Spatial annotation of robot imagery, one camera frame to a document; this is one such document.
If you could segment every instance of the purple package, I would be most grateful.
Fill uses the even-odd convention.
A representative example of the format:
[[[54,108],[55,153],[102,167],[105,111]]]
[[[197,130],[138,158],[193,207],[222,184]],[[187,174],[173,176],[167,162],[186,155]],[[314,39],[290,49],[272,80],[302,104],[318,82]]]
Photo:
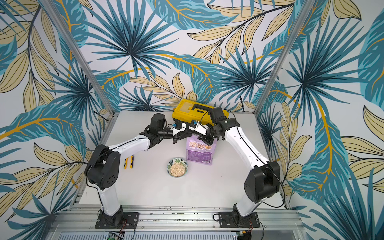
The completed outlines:
[[[212,146],[209,146],[198,140],[196,135],[187,138],[187,160],[212,165],[216,142],[217,139],[214,140]]]

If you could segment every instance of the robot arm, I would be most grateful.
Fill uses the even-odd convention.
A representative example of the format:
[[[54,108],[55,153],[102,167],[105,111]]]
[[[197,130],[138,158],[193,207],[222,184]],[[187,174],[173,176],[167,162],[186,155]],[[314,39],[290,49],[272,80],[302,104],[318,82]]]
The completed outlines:
[[[154,114],[151,124],[135,138],[118,145],[96,147],[85,169],[85,175],[98,190],[102,217],[110,228],[120,226],[123,218],[122,206],[114,185],[119,175],[120,160],[124,161],[137,152],[145,151],[165,138],[172,138],[173,143],[176,143],[196,134],[208,145],[212,145],[215,138],[221,138],[234,147],[250,169],[244,183],[245,195],[233,206],[233,218],[238,226],[248,224],[252,212],[260,202],[279,191],[279,165],[276,162],[269,163],[248,140],[236,119],[228,119],[221,108],[211,109],[209,115],[213,126],[202,125],[198,121],[176,121],[172,128],[168,128],[165,116]]]

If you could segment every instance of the white table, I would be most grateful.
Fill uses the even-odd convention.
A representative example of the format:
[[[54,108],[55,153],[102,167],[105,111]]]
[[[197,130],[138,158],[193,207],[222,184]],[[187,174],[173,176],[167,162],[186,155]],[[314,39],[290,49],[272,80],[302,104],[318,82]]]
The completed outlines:
[[[173,123],[172,112],[161,112],[168,123]],[[120,112],[106,145],[119,144],[137,136],[150,123],[154,112]],[[243,131],[260,151],[267,156],[264,143],[253,114],[236,114]],[[165,139],[148,151],[134,155],[133,168],[120,172],[116,190],[121,205],[172,206],[172,207],[232,207],[244,194],[243,184],[249,173],[232,146],[218,141],[213,163],[207,166],[188,161],[188,172],[180,178],[168,175],[168,162],[175,158],[185,159],[186,139],[172,144]],[[279,193],[267,203],[282,203]],[[80,204],[100,204],[95,189],[86,187]],[[271,208],[261,204],[259,208]]]

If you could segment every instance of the bowl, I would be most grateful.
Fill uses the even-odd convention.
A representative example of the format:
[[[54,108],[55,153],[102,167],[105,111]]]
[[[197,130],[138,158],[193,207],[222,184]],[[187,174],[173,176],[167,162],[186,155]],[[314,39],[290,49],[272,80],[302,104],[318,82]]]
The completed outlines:
[[[184,175],[187,173],[187,171],[188,171],[188,164],[187,164],[187,162],[186,162],[184,159],[182,159],[182,158],[178,158],[178,157],[172,159],[171,161],[169,161],[169,163],[168,163],[168,165],[167,165],[167,172],[168,172],[168,174],[169,174],[171,177],[175,177],[175,176],[173,176],[173,175],[171,174],[171,172],[170,172],[170,168],[171,168],[171,167],[173,166],[173,164],[175,164],[175,163],[181,163],[181,164],[184,165],[185,173],[184,173],[183,175],[179,176],[179,177],[184,176]]]

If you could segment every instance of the yellow case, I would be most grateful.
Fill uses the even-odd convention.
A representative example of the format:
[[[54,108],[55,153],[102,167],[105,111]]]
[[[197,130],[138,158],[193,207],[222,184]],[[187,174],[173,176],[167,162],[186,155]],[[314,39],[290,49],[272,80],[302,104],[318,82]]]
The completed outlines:
[[[180,120],[183,122],[191,123],[192,120],[200,121],[201,118],[204,116],[201,120],[201,123],[203,125],[206,125],[207,123],[213,125],[211,116],[206,113],[207,111],[209,111],[209,109],[212,108],[214,107],[183,99],[173,111],[172,118],[173,120]],[[224,115],[229,118],[229,113],[225,110],[223,110],[223,112]]]

